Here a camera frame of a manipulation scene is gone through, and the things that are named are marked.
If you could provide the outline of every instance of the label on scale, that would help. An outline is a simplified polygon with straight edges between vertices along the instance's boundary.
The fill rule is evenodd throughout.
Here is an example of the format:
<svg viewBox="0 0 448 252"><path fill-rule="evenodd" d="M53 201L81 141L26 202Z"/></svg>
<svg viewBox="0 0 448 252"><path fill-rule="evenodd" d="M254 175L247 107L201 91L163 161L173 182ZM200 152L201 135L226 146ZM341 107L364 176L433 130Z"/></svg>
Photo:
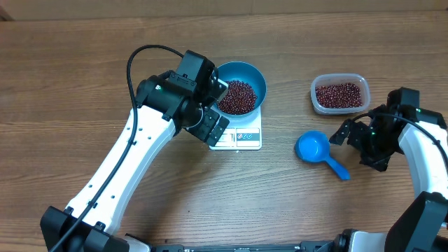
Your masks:
<svg viewBox="0 0 448 252"><path fill-rule="evenodd" d="M227 128L215 147L258 147L259 128Z"/></svg>

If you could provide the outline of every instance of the plastic container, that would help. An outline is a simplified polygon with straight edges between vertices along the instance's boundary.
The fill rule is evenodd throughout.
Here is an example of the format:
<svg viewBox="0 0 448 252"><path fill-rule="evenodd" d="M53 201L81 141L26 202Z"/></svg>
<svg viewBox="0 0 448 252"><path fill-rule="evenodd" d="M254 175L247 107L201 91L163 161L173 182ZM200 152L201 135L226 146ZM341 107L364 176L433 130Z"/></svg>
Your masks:
<svg viewBox="0 0 448 252"><path fill-rule="evenodd" d="M246 62L228 62L218 67L218 73L219 78L223 81L238 80L248 83L258 97L255 101L255 108L251 112L243 115L231 115L224 113L219 110L216 104L214 104L213 106L219 110L223 116L233 120L238 120L251 115L254 111L257 111L257 109L264 102L267 93L266 80L260 70Z"/></svg>
<svg viewBox="0 0 448 252"><path fill-rule="evenodd" d="M353 83L360 88L362 106L356 108L325 108L317 102L316 87L340 85L343 83ZM342 115L361 112L370 104L369 84L362 76L356 73L324 74L315 78L311 84L311 101L313 102L315 112L321 115Z"/></svg>

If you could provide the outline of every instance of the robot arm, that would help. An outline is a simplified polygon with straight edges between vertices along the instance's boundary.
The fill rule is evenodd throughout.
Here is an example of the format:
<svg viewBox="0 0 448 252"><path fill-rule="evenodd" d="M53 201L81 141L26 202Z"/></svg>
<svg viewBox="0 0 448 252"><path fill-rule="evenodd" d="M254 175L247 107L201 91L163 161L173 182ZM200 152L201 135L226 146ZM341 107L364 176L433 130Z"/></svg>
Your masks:
<svg viewBox="0 0 448 252"><path fill-rule="evenodd" d="M84 223L91 226L95 226L98 222L102 223L104 231L110 235L116 234L120 228L121 219L135 188L160 149L172 139L176 131L174 121L172 119L170 121L163 120L162 113L155 109L142 106L138 108L138 115L138 131L134 138L136 148L129 150L121 168L83 219ZM131 112L124 130L98 168L97 173L66 206L66 209L73 209L71 213L73 217L80 216L87 203L111 173L127 145L132 123L133 113Z"/></svg>
<svg viewBox="0 0 448 252"><path fill-rule="evenodd" d="M418 125L432 134L448 153L447 131L439 125L429 122L417 122ZM440 193L448 199L448 175L442 154L425 134L415 126L407 124L398 143L406 156L415 197L421 192Z"/></svg>
<svg viewBox="0 0 448 252"><path fill-rule="evenodd" d="M135 238L123 240L113 236L149 165L182 128L204 143L215 146L229 124L227 118L210 109L228 90L228 84L218 79L217 68L195 52L187 51L181 56L183 59L176 71L167 71L140 82L135 97L138 120L133 146L105 189L99 190L128 146L131 129L135 126L133 111L89 183L64 211L50 206L45 212L41 229L47 248L52 248L67 233L67 241L64 240L56 251L149 251L148 245ZM91 202L98 192L101 195L97 201ZM79 221L88 205L92 208Z"/></svg>
<svg viewBox="0 0 448 252"><path fill-rule="evenodd" d="M362 116L371 117L369 125L356 122ZM346 242L340 251L448 249L448 241L437 236L440 226L445 225L448 219L446 128L440 113L419 108L418 91L403 87L389 93L387 105L344 121L330 142L341 145L348 136L347 144L361 153L360 163L380 172L386 171L392 154L404 154L416 199L388 233L344 231L346 234L341 236Z"/></svg>

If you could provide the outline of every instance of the blue measuring scoop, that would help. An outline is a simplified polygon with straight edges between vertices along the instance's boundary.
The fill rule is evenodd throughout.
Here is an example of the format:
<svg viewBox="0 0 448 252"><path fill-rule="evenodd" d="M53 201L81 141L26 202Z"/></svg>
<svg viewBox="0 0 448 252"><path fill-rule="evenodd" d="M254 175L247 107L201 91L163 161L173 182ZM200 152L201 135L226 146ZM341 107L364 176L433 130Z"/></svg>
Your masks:
<svg viewBox="0 0 448 252"><path fill-rule="evenodd" d="M349 171L330 157L330 142L322 132L313 130L303 134L295 143L295 152L305 162L327 162L342 180L350 179Z"/></svg>

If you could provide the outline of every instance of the blue bowl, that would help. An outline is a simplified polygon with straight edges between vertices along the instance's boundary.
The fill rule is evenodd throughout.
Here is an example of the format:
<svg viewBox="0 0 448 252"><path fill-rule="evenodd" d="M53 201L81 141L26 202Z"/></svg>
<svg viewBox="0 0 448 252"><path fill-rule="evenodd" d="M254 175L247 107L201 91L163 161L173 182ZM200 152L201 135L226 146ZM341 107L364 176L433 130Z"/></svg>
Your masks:
<svg viewBox="0 0 448 252"><path fill-rule="evenodd" d="M218 67L218 70L219 70L218 72L219 78L221 80L243 81L245 83L248 83L253 88L253 91L255 91L255 94L257 95L257 100L255 101L255 108L251 112L245 113L243 115L231 115L220 111L225 117L243 118L252 114L252 112L256 111L258 107L261 106L261 104L264 102L266 98L267 85L265 77L263 77L263 75L258 69L256 69L251 64L245 62L228 62Z"/></svg>

